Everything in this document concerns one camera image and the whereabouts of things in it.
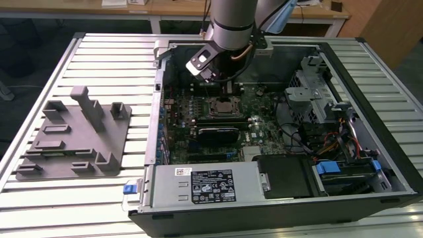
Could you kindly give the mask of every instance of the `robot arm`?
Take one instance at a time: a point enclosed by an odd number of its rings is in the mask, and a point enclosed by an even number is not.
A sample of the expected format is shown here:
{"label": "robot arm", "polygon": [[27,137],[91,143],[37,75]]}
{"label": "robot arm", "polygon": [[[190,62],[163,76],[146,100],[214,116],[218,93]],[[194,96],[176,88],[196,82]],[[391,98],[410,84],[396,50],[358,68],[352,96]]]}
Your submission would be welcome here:
{"label": "robot arm", "polygon": [[[234,80],[252,60],[264,23],[271,22],[267,29],[283,29],[295,5],[296,0],[211,0],[211,42],[186,65],[191,74],[206,82]],[[259,29],[256,19],[262,20]]]}

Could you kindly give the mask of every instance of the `power supply label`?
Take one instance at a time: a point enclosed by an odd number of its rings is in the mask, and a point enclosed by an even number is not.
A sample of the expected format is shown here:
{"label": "power supply label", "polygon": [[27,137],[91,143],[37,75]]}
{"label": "power supply label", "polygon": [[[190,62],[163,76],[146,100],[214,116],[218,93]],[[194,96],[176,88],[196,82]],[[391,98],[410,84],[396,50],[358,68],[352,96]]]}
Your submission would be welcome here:
{"label": "power supply label", "polygon": [[235,202],[232,170],[191,172],[194,204]]}

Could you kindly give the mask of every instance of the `motherboard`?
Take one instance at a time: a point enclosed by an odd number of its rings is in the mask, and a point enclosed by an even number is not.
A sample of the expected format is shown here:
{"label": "motherboard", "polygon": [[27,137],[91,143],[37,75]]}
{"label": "motherboard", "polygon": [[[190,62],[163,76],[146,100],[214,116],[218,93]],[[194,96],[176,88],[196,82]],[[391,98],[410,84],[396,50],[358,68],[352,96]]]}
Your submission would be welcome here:
{"label": "motherboard", "polygon": [[251,84],[238,85],[238,92],[216,96],[206,85],[168,90],[170,164],[243,162],[286,153],[275,117],[278,95]]}

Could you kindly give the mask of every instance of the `blue tab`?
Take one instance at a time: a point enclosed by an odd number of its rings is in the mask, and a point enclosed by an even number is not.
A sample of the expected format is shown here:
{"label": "blue tab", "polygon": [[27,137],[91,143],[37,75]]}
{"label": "blue tab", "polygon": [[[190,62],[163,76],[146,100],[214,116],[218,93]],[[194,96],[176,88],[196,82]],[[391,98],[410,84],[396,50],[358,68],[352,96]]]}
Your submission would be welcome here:
{"label": "blue tab", "polygon": [[131,184],[131,185],[124,185],[124,195],[129,194],[138,194],[138,186]]}
{"label": "blue tab", "polygon": [[324,161],[319,165],[323,167],[324,173],[339,173],[342,171],[336,161]]}
{"label": "blue tab", "polygon": [[316,165],[318,174],[324,174],[324,170],[320,164]]}
{"label": "blue tab", "polygon": [[374,160],[374,161],[371,161],[371,163],[372,163],[372,165],[374,165],[374,167],[375,167],[375,170],[376,170],[376,171],[380,171],[380,170],[382,170],[382,166],[380,166],[379,161]]}

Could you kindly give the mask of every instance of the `circuit board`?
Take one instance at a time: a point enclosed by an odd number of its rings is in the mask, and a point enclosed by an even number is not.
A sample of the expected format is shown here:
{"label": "circuit board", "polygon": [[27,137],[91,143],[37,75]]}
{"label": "circuit board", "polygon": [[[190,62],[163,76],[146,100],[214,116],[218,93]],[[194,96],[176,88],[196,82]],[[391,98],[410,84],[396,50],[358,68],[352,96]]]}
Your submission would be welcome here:
{"label": "circuit board", "polygon": [[248,118],[248,127],[239,131],[236,143],[220,147],[198,146],[192,150],[196,144],[192,120],[211,119],[212,98],[195,97],[188,90],[176,91],[176,99],[167,105],[170,163],[196,163],[190,158],[202,155],[226,155],[224,162],[243,162],[244,147],[260,148],[258,155],[284,154],[283,138],[274,116],[275,99],[272,97],[272,93],[266,93],[266,89],[259,85],[243,86],[243,94],[234,100],[239,102],[239,114]]}

